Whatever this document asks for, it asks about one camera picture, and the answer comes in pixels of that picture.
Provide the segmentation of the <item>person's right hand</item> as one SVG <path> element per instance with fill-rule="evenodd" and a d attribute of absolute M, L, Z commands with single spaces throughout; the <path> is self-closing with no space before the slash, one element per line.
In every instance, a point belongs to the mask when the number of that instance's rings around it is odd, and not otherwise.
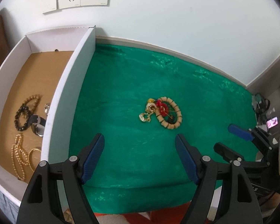
<path fill-rule="evenodd" d="M 280 223 L 280 194 L 275 194 L 261 210 L 263 223 Z"/>

